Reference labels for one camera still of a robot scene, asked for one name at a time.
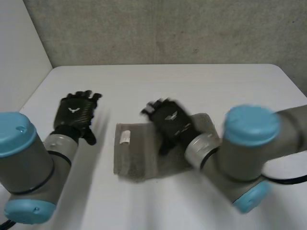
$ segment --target blue joint cap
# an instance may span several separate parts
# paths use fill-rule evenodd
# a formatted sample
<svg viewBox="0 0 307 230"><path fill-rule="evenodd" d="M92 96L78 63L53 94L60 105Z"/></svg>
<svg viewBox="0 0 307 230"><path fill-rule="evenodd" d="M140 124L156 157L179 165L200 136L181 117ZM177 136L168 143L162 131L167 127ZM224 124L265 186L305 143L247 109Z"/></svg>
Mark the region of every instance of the blue joint cap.
<svg viewBox="0 0 307 230"><path fill-rule="evenodd" d="M270 190L271 185L266 181L262 181L244 193L233 203L233 205L239 209L241 213L248 213L261 203Z"/></svg>
<svg viewBox="0 0 307 230"><path fill-rule="evenodd" d="M36 129L25 115L18 112L0 113L0 158L26 149L35 138Z"/></svg>
<svg viewBox="0 0 307 230"><path fill-rule="evenodd" d="M17 199L10 200L4 210L5 216L22 224L42 224L47 222L56 205L43 200Z"/></svg>
<svg viewBox="0 0 307 230"><path fill-rule="evenodd" d="M280 132L280 119L273 111L241 105L232 108L226 115L223 138L248 147L264 145Z"/></svg>

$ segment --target gray wall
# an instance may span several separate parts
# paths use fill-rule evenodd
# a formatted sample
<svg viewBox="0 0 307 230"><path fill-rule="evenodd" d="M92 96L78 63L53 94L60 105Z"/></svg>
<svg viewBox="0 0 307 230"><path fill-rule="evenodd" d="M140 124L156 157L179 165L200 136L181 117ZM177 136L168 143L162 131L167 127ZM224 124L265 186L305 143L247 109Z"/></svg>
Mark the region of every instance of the gray wall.
<svg viewBox="0 0 307 230"><path fill-rule="evenodd" d="M272 63L307 94L307 0L24 0L54 67Z"/></svg>

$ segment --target gray cloth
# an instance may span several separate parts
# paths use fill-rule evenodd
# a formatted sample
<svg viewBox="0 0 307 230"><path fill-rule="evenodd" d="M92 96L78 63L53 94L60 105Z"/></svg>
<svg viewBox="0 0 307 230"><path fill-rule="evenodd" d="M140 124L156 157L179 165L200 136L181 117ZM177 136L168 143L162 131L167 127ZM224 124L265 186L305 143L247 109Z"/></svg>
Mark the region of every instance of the gray cloth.
<svg viewBox="0 0 307 230"><path fill-rule="evenodd" d="M201 132L219 138L209 115L191 116ZM130 143L120 144L123 131L130 130ZM165 156L159 155L162 137L153 123L117 124L114 144L114 174L133 182L162 178L192 169L180 146L174 147Z"/></svg>

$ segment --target black cable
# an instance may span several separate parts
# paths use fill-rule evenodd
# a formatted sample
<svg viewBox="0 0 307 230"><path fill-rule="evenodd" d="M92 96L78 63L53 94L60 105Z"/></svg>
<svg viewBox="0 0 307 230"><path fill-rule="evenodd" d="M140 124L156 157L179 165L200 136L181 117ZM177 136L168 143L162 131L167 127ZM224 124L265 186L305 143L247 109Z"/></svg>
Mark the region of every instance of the black cable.
<svg viewBox="0 0 307 230"><path fill-rule="evenodd" d="M16 222L12 221L12 220L7 220L6 222L4 222L3 224L0 225L0 230L7 230L10 229L11 227L13 227L16 224Z"/></svg>
<svg viewBox="0 0 307 230"><path fill-rule="evenodd" d="M261 175L263 178L265 178L268 181L277 183L277 184L300 184L307 181L307 175L305 176L299 176L295 178L289 178L289 179L278 179L278 178L272 178L268 177L266 175Z"/></svg>

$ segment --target carbon fiber hand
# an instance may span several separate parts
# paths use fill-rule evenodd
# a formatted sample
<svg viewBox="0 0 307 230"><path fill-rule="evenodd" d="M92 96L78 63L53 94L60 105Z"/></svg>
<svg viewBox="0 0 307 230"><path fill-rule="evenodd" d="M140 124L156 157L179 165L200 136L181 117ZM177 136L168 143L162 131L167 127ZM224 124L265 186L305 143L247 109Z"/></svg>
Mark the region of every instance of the carbon fiber hand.
<svg viewBox="0 0 307 230"><path fill-rule="evenodd" d="M94 110L97 107L97 101L102 97L95 93L90 98L92 91L69 93L67 97L60 102L57 115L54 120L54 129L69 126L79 132L79 138L83 138L88 144L94 145L96 138L90 129Z"/></svg>

